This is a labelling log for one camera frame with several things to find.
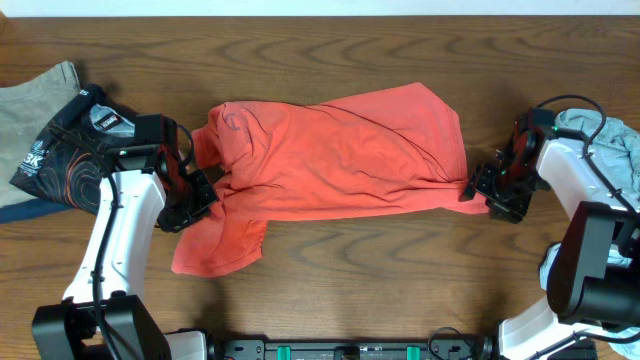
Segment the red t-shirt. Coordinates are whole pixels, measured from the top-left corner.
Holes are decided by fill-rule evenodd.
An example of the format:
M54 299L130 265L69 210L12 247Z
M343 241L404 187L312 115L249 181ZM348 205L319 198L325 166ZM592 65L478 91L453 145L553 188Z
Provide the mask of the red t-shirt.
M222 176L217 201L180 237L177 274L220 277L258 261L272 221L487 212L483 197L462 199L457 113L420 83L308 106L226 102L192 137L197 165Z

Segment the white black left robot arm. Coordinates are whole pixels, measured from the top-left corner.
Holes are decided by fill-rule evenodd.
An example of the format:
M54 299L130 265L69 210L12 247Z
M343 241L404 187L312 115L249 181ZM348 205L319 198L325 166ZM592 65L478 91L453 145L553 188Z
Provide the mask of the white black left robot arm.
M217 197L178 150L181 125L161 114L133 119L131 142L99 153L72 132L49 132L89 152L103 170L93 231L63 299L36 310L31 330L43 359L209 359L203 330L163 333L141 294L155 229L177 233Z

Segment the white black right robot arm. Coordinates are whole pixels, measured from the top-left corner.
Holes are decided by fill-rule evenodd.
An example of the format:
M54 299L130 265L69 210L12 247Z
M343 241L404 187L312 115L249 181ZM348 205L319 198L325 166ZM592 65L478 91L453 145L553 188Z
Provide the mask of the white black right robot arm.
M545 297L499 326L503 359L549 359L585 339L639 339L638 203L597 169L588 146L586 134L558 127L553 111L531 108L460 197L482 196L492 215L519 223L536 191L553 191L570 219Z

